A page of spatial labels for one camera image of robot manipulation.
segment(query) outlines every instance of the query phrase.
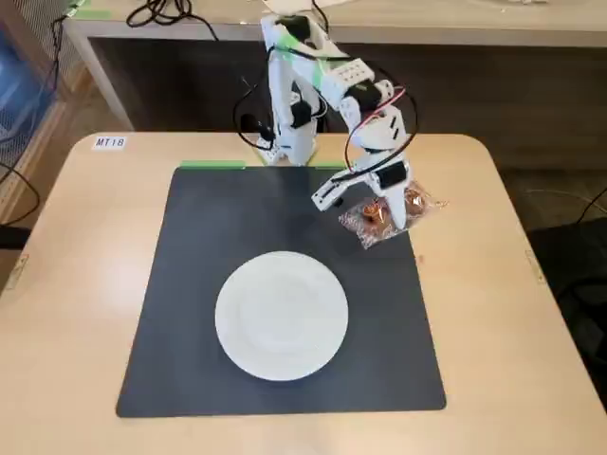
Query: table leg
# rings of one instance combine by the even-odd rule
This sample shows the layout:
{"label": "table leg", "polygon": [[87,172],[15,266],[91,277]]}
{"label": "table leg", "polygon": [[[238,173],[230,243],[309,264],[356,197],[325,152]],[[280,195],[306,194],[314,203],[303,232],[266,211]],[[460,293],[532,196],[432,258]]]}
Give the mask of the table leg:
{"label": "table leg", "polygon": [[79,27],[79,23],[74,20],[66,20],[64,22],[64,27],[67,36],[69,36],[69,39],[78,49],[81,58],[84,60],[84,63],[88,67],[88,70],[93,76],[93,79],[97,83],[97,86],[99,87],[103,97],[107,101],[114,115],[116,115],[116,117],[122,121],[127,129],[133,130],[133,123],[129,119],[126,109],[124,109],[124,105],[120,101],[118,93],[116,93],[114,86],[107,77],[107,74],[103,69],[103,65],[95,53],[95,49],[93,49],[93,46],[90,44],[88,36],[86,36],[82,28]]}

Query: red wire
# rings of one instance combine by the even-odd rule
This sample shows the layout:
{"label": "red wire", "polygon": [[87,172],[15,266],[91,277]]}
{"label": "red wire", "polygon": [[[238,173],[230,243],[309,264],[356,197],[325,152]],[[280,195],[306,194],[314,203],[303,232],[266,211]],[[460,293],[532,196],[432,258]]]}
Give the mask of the red wire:
{"label": "red wire", "polygon": [[373,119],[374,117],[377,116],[377,114],[386,106],[393,104],[395,101],[397,101],[400,97],[402,97],[405,94],[405,89],[401,89],[396,95],[394,95],[393,97],[391,97],[389,100],[384,101],[382,104],[380,104],[375,111],[373,111],[371,114],[369,114],[364,120],[362,120],[356,127],[354,127],[354,129],[352,130],[352,132],[350,132],[350,134],[348,135],[348,138],[345,141],[345,150],[343,151],[343,158],[345,160],[345,164],[348,166],[348,169],[351,171],[352,170],[352,165],[350,164],[350,157],[348,156],[348,148],[350,146],[350,141],[352,140],[352,136],[354,135],[354,133],[357,131],[358,128],[360,128],[361,126],[367,124],[369,121],[371,121],[371,119]]}

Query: snack package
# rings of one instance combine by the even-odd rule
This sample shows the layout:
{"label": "snack package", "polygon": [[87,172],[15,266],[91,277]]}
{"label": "snack package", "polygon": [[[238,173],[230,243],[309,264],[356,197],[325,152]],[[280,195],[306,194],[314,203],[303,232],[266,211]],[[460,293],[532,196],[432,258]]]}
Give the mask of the snack package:
{"label": "snack package", "polygon": [[405,203],[407,224],[404,229],[395,226],[388,204],[382,197],[363,199],[340,216],[340,223],[356,232],[362,246],[367,249],[408,230],[430,211],[447,205],[435,200],[415,181],[405,190]]}

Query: desk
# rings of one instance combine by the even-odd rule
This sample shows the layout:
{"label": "desk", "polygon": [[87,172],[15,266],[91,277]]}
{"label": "desk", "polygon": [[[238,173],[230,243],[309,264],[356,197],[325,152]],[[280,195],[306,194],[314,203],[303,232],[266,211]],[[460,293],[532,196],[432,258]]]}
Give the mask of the desk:
{"label": "desk", "polygon": [[[92,151],[94,136],[74,147],[0,300],[0,453],[604,453],[607,416],[487,150],[466,136],[410,148],[416,178],[449,201],[411,232],[444,410],[120,420],[174,169],[260,165],[232,134],[127,136],[123,151]],[[340,159],[344,140],[321,136],[313,163]]]}
{"label": "desk", "polygon": [[[91,38],[210,40],[204,24],[183,21],[129,28],[128,14],[144,0],[88,0],[66,21],[78,48],[114,113],[133,128],[124,101],[108,77]],[[193,0],[221,41],[262,41],[261,0]],[[551,0],[550,5],[512,5],[508,0],[354,0],[326,8],[337,43],[606,47],[603,0]]]}

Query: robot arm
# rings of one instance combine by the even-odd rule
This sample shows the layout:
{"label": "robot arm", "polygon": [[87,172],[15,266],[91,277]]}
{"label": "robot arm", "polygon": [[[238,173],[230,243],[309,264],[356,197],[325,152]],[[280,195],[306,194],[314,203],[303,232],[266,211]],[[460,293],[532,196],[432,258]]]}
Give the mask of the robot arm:
{"label": "robot arm", "polygon": [[304,165],[314,153],[316,118],[328,104],[343,117],[348,140],[366,153],[313,194],[315,205],[326,210],[349,187],[364,182],[386,198],[396,226],[404,228],[411,170],[397,151],[404,149],[408,135],[401,112],[392,105],[404,89],[395,94],[389,81],[375,82],[369,66],[341,52],[307,16],[270,15],[262,19],[262,31],[274,117],[274,140],[258,141],[264,160],[274,164],[286,156]]}

